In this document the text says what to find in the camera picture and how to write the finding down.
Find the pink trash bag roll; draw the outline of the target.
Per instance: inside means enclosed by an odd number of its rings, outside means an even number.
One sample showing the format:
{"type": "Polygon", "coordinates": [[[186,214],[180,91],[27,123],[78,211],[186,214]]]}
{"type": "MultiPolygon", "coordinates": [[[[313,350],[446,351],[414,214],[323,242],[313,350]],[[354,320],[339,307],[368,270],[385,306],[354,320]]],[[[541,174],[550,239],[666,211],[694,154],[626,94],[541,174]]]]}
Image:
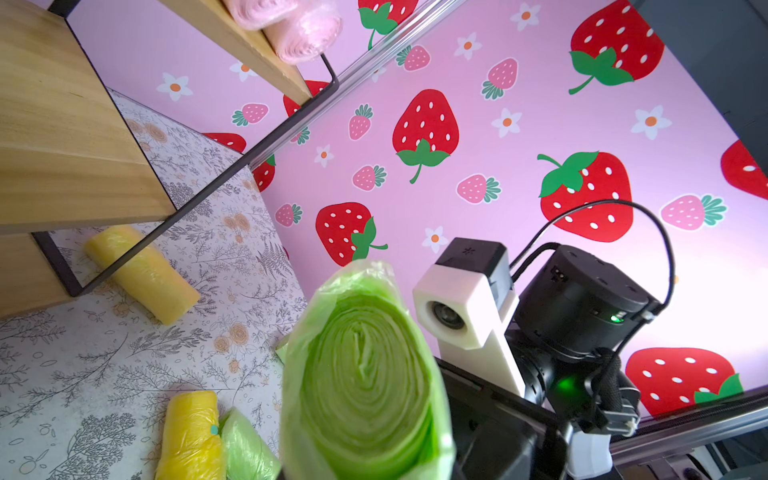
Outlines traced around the pink trash bag roll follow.
{"type": "Polygon", "coordinates": [[[233,20],[245,30],[275,24],[299,6],[297,0],[223,0],[233,20]]]}
{"type": "Polygon", "coordinates": [[[336,1],[299,1],[295,10],[263,33],[282,62],[298,65],[325,53],[342,28],[336,1]]]}

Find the three-tier wooden shelf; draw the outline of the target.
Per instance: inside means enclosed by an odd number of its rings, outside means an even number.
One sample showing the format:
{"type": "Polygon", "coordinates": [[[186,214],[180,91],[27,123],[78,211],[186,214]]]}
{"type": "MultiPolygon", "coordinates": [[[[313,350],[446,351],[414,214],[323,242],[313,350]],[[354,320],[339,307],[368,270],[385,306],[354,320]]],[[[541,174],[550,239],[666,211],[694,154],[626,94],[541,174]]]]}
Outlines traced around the three-tier wooden shelf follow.
{"type": "Polygon", "coordinates": [[[291,137],[338,90],[312,94],[265,36],[218,1],[168,8],[297,102],[298,111],[182,206],[175,206],[71,30],[71,1],[1,5],[1,315],[20,316],[93,290],[51,232],[151,222],[160,236],[251,162],[291,137]]]}

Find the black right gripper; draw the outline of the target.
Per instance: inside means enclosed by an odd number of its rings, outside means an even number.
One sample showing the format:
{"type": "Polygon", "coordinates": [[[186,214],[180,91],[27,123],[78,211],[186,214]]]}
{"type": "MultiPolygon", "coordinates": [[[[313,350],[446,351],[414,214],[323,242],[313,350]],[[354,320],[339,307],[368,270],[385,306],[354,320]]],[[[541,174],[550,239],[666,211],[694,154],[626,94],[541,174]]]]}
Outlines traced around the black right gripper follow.
{"type": "Polygon", "coordinates": [[[446,361],[452,479],[564,479],[570,422],[446,361]]]}

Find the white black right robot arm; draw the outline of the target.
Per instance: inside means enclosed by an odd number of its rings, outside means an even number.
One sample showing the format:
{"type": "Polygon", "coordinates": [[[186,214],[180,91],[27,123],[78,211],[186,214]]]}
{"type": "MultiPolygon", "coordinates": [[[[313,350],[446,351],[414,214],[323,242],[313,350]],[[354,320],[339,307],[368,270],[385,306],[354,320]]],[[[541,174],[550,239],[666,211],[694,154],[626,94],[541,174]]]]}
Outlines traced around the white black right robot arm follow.
{"type": "Polygon", "coordinates": [[[640,420],[619,348],[657,300],[614,265],[573,246],[522,292],[498,242],[457,238],[414,288],[437,340],[449,394],[456,479],[600,479],[610,444],[640,420]]]}

